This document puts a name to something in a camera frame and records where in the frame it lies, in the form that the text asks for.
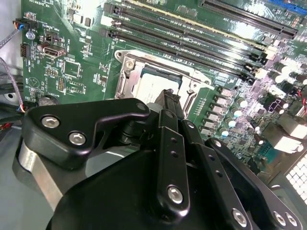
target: hole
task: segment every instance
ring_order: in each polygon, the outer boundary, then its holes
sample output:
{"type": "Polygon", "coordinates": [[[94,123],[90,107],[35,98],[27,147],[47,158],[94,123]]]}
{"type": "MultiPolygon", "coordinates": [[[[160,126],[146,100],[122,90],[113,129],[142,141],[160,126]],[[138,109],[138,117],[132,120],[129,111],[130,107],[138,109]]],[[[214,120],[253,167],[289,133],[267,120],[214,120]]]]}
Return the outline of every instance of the hole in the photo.
{"type": "Polygon", "coordinates": [[[175,158],[179,157],[178,153],[176,153],[175,151],[171,151],[171,154],[172,154],[172,156],[175,157],[175,158]]]}
{"type": "Polygon", "coordinates": [[[212,156],[212,155],[209,155],[209,158],[212,160],[212,161],[215,161],[215,158],[214,158],[214,156],[212,156]]]}
{"type": "Polygon", "coordinates": [[[216,175],[218,175],[219,177],[223,177],[223,174],[222,174],[220,171],[216,170],[215,173],[216,173],[216,175]]]}
{"type": "Polygon", "coordinates": [[[171,138],[172,142],[177,144],[177,140],[175,138],[171,138]]]}

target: motherboard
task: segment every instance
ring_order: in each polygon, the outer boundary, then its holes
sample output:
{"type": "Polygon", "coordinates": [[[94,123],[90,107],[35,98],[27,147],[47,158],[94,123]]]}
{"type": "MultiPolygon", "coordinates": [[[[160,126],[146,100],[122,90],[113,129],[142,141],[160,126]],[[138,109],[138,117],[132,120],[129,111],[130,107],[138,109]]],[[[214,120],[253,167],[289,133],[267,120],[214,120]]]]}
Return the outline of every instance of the motherboard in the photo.
{"type": "Polygon", "coordinates": [[[171,89],[203,139],[250,167],[304,148],[306,0],[23,0],[22,13],[26,101],[171,89]]]}

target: connector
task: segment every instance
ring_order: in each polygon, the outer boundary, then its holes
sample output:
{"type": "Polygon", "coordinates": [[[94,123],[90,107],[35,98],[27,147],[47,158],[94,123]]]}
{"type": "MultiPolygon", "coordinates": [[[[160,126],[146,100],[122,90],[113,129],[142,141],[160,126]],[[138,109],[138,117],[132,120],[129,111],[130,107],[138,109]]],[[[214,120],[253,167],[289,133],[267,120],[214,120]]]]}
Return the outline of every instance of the connector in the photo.
{"type": "Polygon", "coordinates": [[[38,22],[26,19],[26,18],[16,18],[15,21],[13,21],[13,24],[16,25],[16,27],[21,30],[32,30],[38,28],[38,22]]]}

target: green circuit board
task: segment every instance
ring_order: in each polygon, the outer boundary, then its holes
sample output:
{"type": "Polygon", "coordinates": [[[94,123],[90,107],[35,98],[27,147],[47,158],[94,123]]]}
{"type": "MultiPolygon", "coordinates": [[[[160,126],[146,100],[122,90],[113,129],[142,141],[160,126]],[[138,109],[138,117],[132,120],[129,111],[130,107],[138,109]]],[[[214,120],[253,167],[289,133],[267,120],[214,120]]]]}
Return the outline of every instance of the green circuit board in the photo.
{"type": "MultiPolygon", "coordinates": [[[[31,50],[30,55],[24,58],[25,99],[37,103],[39,98],[44,95],[51,95],[57,98],[61,104],[70,104],[114,98],[121,69],[121,63],[115,59],[115,51],[119,49],[141,50],[191,66],[211,79],[215,89],[201,89],[188,116],[188,119],[193,121],[200,131],[208,111],[211,110],[215,96],[219,94],[219,87],[233,90],[234,96],[230,99],[218,122],[211,128],[211,133],[209,135],[202,134],[202,137],[204,139],[208,137],[223,138],[239,158],[254,155],[261,147],[255,145],[253,132],[248,130],[248,119],[253,118],[257,122],[263,120],[261,132],[269,122],[275,122],[279,117],[277,113],[267,113],[266,111],[259,114],[259,110],[263,109],[260,103],[261,98],[272,89],[273,85],[281,86],[281,84],[276,84],[269,74],[250,84],[236,74],[219,71],[193,61],[199,58],[203,61],[209,61],[221,69],[227,68],[235,73],[249,74],[243,65],[229,64],[227,59],[223,57],[221,60],[221,58],[212,58],[209,55],[199,56],[195,52],[184,50],[180,47],[184,45],[180,43],[176,47],[177,51],[180,54],[185,52],[189,57],[194,57],[182,58],[180,55],[169,55],[163,50],[159,51],[149,45],[143,45],[129,39],[106,36],[105,33],[110,30],[123,32],[124,30],[114,28],[113,25],[106,23],[106,20],[122,20],[135,26],[135,29],[130,33],[129,30],[126,32],[140,39],[173,48],[169,44],[165,45],[165,40],[161,37],[143,33],[141,28],[156,31],[164,37],[178,39],[175,32],[170,33],[161,25],[105,11],[105,5],[109,3],[138,12],[140,15],[156,18],[158,22],[167,23],[174,28],[194,30],[194,34],[208,39],[206,44],[202,44],[203,49],[219,53],[231,60],[235,59],[236,63],[253,64],[268,73],[279,63],[292,65],[293,72],[289,75],[288,80],[294,86],[302,87],[301,83],[295,81],[295,76],[306,72],[305,68],[301,68],[304,63],[307,63],[306,15],[288,11],[270,0],[224,0],[222,2],[282,23],[296,29],[297,33],[294,39],[272,34],[209,10],[201,6],[201,1],[197,0],[141,0],[139,2],[141,5],[135,4],[134,1],[121,2],[120,0],[23,0],[23,17],[38,22],[38,28],[33,29],[34,40],[27,38],[26,31],[23,33],[23,44],[29,46],[31,50]],[[181,21],[185,19],[186,24],[180,24],[178,18],[174,18],[172,15],[180,16],[181,21]],[[191,22],[202,24],[205,27],[201,27],[201,31],[193,29],[194,25],[191,22]],[[64,55],[52,58],[39,49],[50,32],[56,34],[55,44],[65,49],[64,55]],[[210,45],[210,41],[218,42],[224,46],[237,47],[238,50],[244,51],[243,55],[238,52],[231,53],[229,49],[218,45],[210,45]],[[261,66],[260,63],[250,60],[247,55],[251,53],[260,55],[270,49],[274,50],[274,58],[269,60],[269,65],[261,66]],[[226,127],[225,118],[231,116],[230,110],[236,105],[235,101],[238,97],[248,101],[249,106],[242,110],[243,116],[236,119],[236,123],[240,125],[227,128],[229,135],[222,137],[219,130],[226,127]]],[[[292,1],[291,4],[297,4],[299,7],[307,9],[307,1],[292,1]]],[[[290,104],[294,101],[294,98],[288,95],[285,95],[284,99],[290,104]]]]}

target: black connector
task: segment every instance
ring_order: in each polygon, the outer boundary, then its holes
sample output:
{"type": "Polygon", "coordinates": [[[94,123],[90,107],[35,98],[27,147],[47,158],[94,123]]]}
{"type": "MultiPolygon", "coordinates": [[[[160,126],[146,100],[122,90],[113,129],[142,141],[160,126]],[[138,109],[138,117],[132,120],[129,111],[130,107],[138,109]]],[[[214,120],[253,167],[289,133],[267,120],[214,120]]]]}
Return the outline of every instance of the black connector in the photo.
{"type": "Polygon", "coordinates": [[[13,24],[16,25],[19,30],[32,30],[38,28],[38,22],[26,18],[16,18],[16,20],[13,21],[13,24]]]}
{"type": "Polygon", "coordinates": [[[31,46],[29,44],[20,44],[20,56],[23,58],[31,56],[31,46]]]}

